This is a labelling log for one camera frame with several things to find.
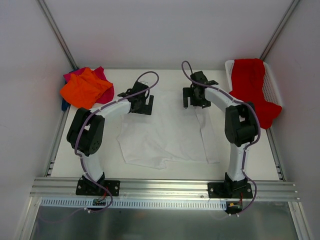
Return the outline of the white t shirt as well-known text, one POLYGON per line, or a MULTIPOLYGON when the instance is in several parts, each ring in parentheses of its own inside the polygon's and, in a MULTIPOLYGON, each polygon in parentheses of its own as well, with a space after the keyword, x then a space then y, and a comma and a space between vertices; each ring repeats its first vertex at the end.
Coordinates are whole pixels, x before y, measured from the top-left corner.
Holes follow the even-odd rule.
POLYGON ((117 138, 126 164, 166 169, 167 162, 219 163, 206 108, 183 107, 179 91, 157 91, 151 115, 128 113, 117 138))

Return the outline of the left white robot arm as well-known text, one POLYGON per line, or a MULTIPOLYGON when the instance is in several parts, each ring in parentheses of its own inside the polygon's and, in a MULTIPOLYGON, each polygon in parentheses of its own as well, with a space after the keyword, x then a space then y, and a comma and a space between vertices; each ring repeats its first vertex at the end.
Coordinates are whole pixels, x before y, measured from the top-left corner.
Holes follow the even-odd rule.
POLYGON ((82 177, 93 195, 101 194, 105 188, 105 174, 97 154, 103 142, 105 123, 129 113, 151 115, 154 96, 150 89, 137 81, 107 104, 91 109, 81 107, 76 111, 66 139, 80 159, 82 177))

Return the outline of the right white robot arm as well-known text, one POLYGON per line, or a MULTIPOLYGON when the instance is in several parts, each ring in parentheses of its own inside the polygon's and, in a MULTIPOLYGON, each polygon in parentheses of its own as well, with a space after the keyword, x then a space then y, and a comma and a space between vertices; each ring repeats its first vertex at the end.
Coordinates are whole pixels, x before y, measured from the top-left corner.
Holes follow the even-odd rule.
POLYGON ((222 184, 213 192, 225 198, 235 198, 247 192, 246 160, 249 147, 257 143, 261 135, 259 120, 253 103, 243 102, 209 81, 202 71, 187 77, 190 87, 182 89, 183 107, 208 108, 214 104, 224 113, 224 134, 230 143, 229 166, 222 184))

